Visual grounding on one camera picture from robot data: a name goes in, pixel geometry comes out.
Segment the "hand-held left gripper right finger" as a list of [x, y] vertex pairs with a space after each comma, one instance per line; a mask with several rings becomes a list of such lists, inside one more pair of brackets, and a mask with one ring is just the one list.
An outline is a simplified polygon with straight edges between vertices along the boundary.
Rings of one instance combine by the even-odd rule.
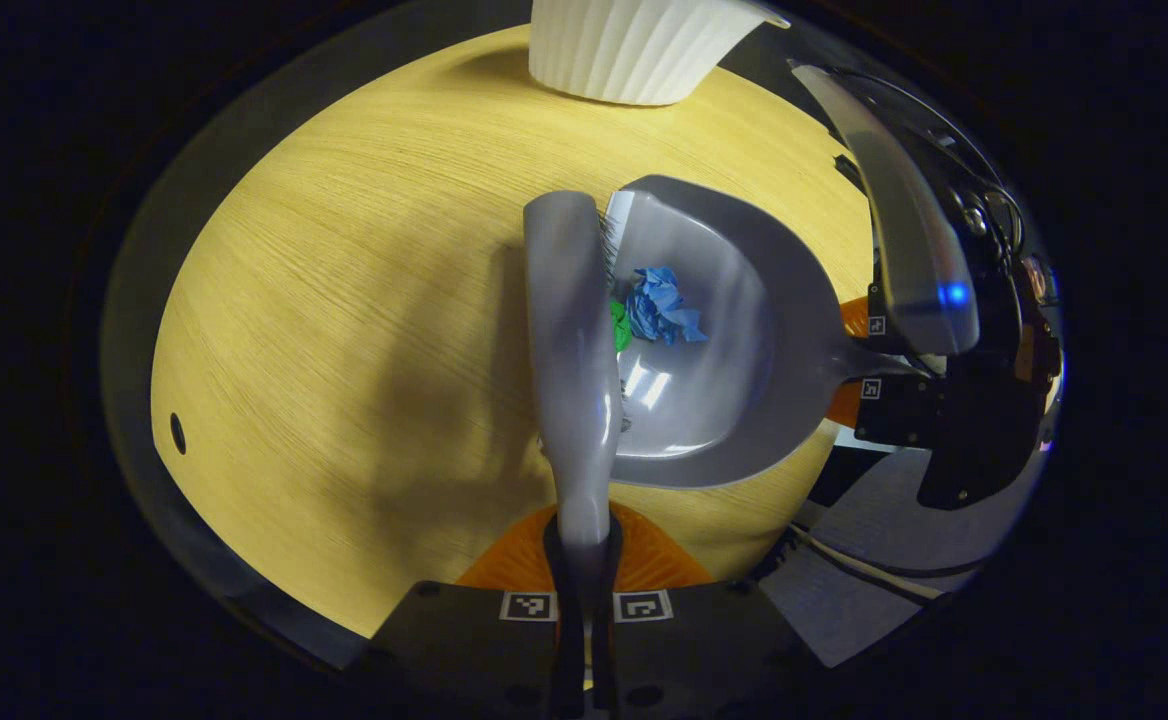
[[794, 719], [822, 665], [750, 579], [717, 582], [647, 515], [616, 505], [595, 634], [613, 719]]

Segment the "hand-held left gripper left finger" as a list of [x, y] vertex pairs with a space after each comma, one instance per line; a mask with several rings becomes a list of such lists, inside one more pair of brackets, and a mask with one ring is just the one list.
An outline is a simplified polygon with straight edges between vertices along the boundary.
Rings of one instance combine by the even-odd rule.
[[456, 583], [413, 584], [369, 643], [380, 719], [562, 719], [583, 708], [580, 609], [555, 507], [510, 525]]

